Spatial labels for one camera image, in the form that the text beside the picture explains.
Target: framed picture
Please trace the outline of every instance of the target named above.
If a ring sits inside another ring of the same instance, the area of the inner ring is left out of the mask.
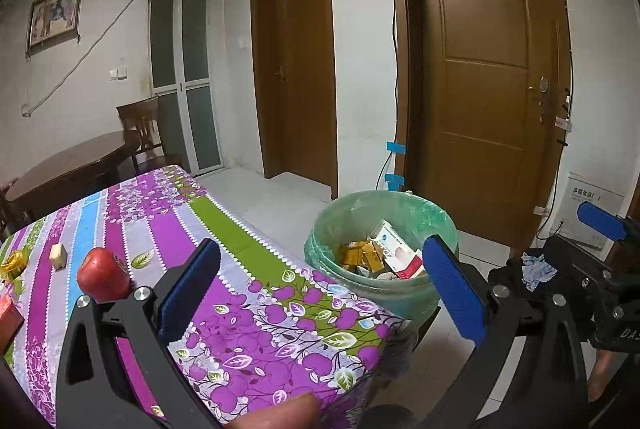
[[[80,0],[37,0],[31,5],[27,54],[60,44],[78,35]]]

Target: white tiled floor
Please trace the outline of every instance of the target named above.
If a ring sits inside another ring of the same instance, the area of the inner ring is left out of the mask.
[[[253,171],[232,168],[198,179],[226,208],[300,259],[304,259],[303,247],[316,216],[331,202],[329,187],[291,173],[266,180]],[[484,277],[507,261],[508,247],[462,231],[458,236],[460,261],[475,265]],[[514,342],[481,415],[500,407],[523,343],[521,337]],[[409,371],[382,390],[373,404],[398,403],[418,418],[424,417],[446,392],[473,349],[474,344],[460,336],[449,313],[442,308],[415,349]],[[590,372],[594,350],[584,344],[583,352]]]
[[[331,202],[330,187],[291,173],[266,180],[253,171],[232,168],[199,181],[226,208],[300,259],[316,216]]]

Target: floral tablecloth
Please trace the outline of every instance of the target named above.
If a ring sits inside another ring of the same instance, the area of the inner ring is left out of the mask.
[[[0,248],[0,261],[14,249],[30,255],[22,276],[4,285],[26,320],[5,358],[52,425],[58,361],[86,253],[107,247],[126,259],[137,285],[153,286],[205,237],[220,245],[222,266],[186,333],[169,348],[221,422],[312,391],[323,428],[353,427],[376,377],[393,378],[406,366],[411,324],[288,257],[170,166],[61,208]],[[48,259],[54,243],[68,252],[59,272]],[[162,417],[128,341],[118,347],[140,404]]]

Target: metal screw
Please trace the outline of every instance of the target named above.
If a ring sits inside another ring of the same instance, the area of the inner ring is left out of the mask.
[[[151,295],[151,290],[146,286],[141,286],[133,292],[133,297],[136,301],[144,301],[149,295]]]
[[[566,304],[566,299],[562,294],[554,294],[554,296],[551,297],[551,299],[556,306],[564,306]]]
[[[90,302],[91,297],[89,297],[88,295],[81,295],[76,301],[76,304],[78,305],[78,308],[84,308],[85,306],[88,306]]]
[[[509,289],[504,284],[497,284],[491,288],[492,293],[500,299],[509,297]]]

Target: green trash bin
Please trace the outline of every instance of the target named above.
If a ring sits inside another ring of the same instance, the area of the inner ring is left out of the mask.
[[[386,219],[413,249],[440,234],[457,253],[458,234],[449,215],[435,203],[407,192],[366,190],[343,196],[316,218],[305,243],[305,260],[317,270],[342,282],[361,297],[421,325],[436,309],[440,296],[427,275],[414,279],[379,281],[349,272],[335,263],[338,247],[367,239]]]

